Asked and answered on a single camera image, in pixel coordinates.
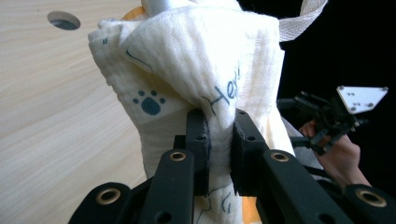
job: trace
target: human hand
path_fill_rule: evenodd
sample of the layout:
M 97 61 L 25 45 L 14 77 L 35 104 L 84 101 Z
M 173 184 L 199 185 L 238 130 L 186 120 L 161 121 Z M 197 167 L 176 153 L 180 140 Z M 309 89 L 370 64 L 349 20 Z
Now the human hand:
M 313 137 L 317 134 L 316 125 L 316 122 L 311 120 L 303 125 L 299 131 L 306 137 Z M 330 136 L 325 136 L 320 143 L 320 147 L 324 146 L 330 139 Z M 319 156 L 316 151 L 314 151 L 314 153 L 326 173 L 329 174 L 341 188 L 352 184 L 370 186 L 370 183 L 359 169 L 361 148 L 352 143 L 346 134 L 335 142 L 332 148 L 325 154 Z

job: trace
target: cloth fold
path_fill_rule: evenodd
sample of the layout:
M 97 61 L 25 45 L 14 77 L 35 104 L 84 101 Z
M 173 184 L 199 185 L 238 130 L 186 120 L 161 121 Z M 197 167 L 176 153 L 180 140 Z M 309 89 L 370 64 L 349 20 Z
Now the cloth fold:
M 147 177 L 155 174 L 186 115 L 201 108 L 211 141 L 209 191 L 195 198 L 194 223 L 242 223 L 233 194 L 230 147 L 235 109 L 245 110 L 269 148 L 294 155 L 276 108 L 284 52 L 279 20 L 242 11 L 235 1 L 195 1 L 154 17 L 100 21 L 92 56 L 140 134 Z

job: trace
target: towel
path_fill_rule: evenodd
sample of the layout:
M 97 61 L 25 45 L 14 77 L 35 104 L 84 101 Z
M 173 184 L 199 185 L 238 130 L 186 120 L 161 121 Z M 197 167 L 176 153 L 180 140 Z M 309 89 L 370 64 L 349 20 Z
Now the towel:
M 147 177 L 174 136 L 185 133 L 188 111 L 201 108 L 211 141 L 209 194 L 195 197 L 194 223 L 243 223 L 242 198 L 230 178 L 235 109 L 249 113 L 269 148 L 294 155 L 276 108 L 284 57 L 279 31 L 290 24 L 282 28 L 278 19 L 243 11 L 233 0 L 162 12 L 139 7 L 125 19 L 131 20 L 100 21 L 89 34 L 90 49 L 139 132 Z

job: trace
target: wooden board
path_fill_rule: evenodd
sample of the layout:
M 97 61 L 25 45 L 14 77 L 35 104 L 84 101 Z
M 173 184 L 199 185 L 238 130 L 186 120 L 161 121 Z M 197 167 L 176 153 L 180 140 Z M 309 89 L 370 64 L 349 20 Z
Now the wooden board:
M 139 135 L 94 63 L 88 33 L 140 1 L 0 3 L 0 223 L 67 223 L 89 191 L 145 179 Z M 73 14 L 77 30 L 53 26 Z

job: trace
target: blue paw print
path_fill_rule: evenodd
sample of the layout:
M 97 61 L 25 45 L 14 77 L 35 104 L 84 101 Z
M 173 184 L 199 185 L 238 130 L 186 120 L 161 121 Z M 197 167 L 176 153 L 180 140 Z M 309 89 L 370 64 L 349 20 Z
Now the blue paw print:
M 140 96 L 145 96 L 145 93 L 143 91 L 139 91 L 138 94 Z M 151 96 L 157 96 L 157 92 L 152 91 Z M 138 105 L 140 102 L 138 99 L 134 98 L 134 103 Z M 160 104 L 165 104 L 165 99 L 160 98 L 159 103 L 157 103 L 154 99 L 148 96 L 142 101 L 141 106 L 143 111 L 145 111 L 147 114 L 155 116 L 161 112 Z

